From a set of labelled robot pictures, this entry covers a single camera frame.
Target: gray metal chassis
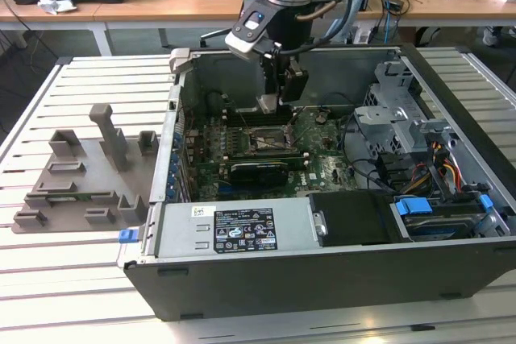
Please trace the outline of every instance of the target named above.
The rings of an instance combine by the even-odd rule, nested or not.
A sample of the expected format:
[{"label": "gray metal chassis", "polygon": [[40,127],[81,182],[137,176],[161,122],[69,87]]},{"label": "gray metal chassis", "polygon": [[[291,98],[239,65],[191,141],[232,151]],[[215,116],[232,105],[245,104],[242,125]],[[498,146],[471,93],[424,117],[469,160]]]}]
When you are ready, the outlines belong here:
[{"label": "gray metal chassis", "polygon": [[[358,56],[370,54],[377,58],[389,49],[343,48],[321,52],[324,56],[335,51],[344,56],[359,53]],[[390,51],[395,56],[400,54],[396,48]],[[195,60],[204,55],[194,52],[189,53],[186,60],[173,58],[172,65],[178,75],[177,87],[170,93],[171,109],[165,118],[169,128],[176,121],[181,105],[179,93],[188,82],[189,70],[195,67]],[[217,55],[224,58],[226,53],[206,53],[212,59]],[[411,71],[425,93],[439,106],[441,101],[428,85],[432,80],[423,79],[408,56],[402,53],[400,60],[398,62]],[[499,200],[514,207],[514,196],[493,172],[492,165],[464,135],[453,115],[440,108],[453,129],[463,134],[464,148],[494,183],[500,193]],[[163,131],[156,166],[161,159],[168,163],[170,148],[163,147],[167,135],[171,136],[172,132]],[[164,184],[160,183],[163,170],[156,167],[150,200],[155,204],[149,212],[142,255],[126,263],[124,271],[158,318],[166,321],[464,298],[516,266],[516,238],[512,236],[369,247],[285,248],[250,255],[162,255],[161,247],[166,244],[165,239],[171,238],[169,230],[174,225],[172,221],[165,226],[165,218],[172,217],[173,209],[178,210],[178,206],[185,206],[188,212],[196,205],[163,202]],[[302,201],[301,198],[289,199],[297,200]]]}]

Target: blue latch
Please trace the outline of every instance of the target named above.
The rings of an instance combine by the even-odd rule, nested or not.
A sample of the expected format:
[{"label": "blue latch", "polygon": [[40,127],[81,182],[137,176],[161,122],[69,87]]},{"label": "blue latch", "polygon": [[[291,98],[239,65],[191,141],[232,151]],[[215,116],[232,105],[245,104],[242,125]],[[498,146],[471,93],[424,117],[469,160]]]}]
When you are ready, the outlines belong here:
[{"label": "blue latch", "polygon": [[486,211],[489,211],[489,209],[491,209],[493,207],[493,201],[491,200],[489,195],[484,193],[481,195],[480,199],[481,199],[481,204],[484,206],[484,209]]},{"label": "blue latch", "polygon": [[425,197],[404,197],[396,203],[397,211],[401,216],[415,213],[431,213],[432,208]]},{"label": "blue latch", "polygon": [[125,229],[120,230],[119,243],[135,243],[138,242],[138,230]]}]

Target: white table leg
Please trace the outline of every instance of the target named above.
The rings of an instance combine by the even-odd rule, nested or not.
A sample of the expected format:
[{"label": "white table leg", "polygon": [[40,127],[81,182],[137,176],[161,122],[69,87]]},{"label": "white table leg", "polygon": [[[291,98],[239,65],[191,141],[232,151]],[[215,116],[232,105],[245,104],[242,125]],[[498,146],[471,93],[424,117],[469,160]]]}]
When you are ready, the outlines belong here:
[{"label": "white table leg", "polygon": [[167,31],[164,28],[158,28],[160,33],[161,47],[169,48],[169,40],[167,39]]},{"label": "white table leg", "polygon": [[357,21],[356,25],[358,26],[358,30],[356,30],[353,44],[368,44],[369,36],[371,35],[371,30],[375,26],[375,23],[375,21],[370,20]]},{"label": "white table leg", "polygon": [[111,41],[110,31],[105,23],[91,23],[89,29],[94,33],[98,50],[101,56],[113,56],[113,42]]}]

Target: warning label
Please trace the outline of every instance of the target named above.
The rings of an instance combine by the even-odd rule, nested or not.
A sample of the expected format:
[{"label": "warning label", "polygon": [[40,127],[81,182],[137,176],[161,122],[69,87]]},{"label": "warning label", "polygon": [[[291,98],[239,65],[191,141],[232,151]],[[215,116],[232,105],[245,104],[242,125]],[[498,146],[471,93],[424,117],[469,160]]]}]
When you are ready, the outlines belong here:
[{"label": "warning label", "polygon": [[215,211],[214,217],[217,253],[277,250],[273,209]]}]

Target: wooden desk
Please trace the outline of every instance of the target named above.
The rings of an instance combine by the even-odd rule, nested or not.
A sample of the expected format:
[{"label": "wooden desk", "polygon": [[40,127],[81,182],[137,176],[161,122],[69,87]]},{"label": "wooden desk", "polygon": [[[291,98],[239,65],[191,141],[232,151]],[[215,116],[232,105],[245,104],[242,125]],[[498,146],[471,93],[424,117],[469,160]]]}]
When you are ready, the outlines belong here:
[{"label": "wooden desk", "polygon": [[[516,3],[498,0],[410,0],[411,7],[402,19],[516,19]],[[372,10],[381,8],[380,0],[370,0]]]},{"label": "wooden desk", "polygon": [[[77,10],[73,12],[50,15],[35,5],[19,6],[14,0],[6,1],[24,22],[93,22],[95,11],[101,5],[101,3],[80,3],[77,5]],[[18,22],[3,0],[0,0],[0,22]]]},{"label": "wooden desk", "polygon": [[242,0],[125,0],[102,4],[95,12],[101,22],[142,20],[236,21]]},{"label": "wooden desk", "polygon": [[[79,10],[49,15],[36,6],[13,10],[34,30],[90,30],[104,56],[113,53],[110,30],[158,29],[163,46],[168,45],[166,28],[228,28],[237,19],[241,0],[126,0],[119,4],[79,4]],[[516,25],[516,4],[498,0],[410,0],[410,11],[401,27],[482,27]],[[357,16],[356,42],[367,39],[382,15],[381,1],[369,0],[368,9]],[[24,30],[0,2],[0,28]]]},{"label": "wooden desk", "polygon": [[[381,17],[381,0],[369,0],[368,11],[358,15],[355,43],[367,41]],[[498,0],[410,0],[401,27],[484,27],[516,25],[516,3]]]}]

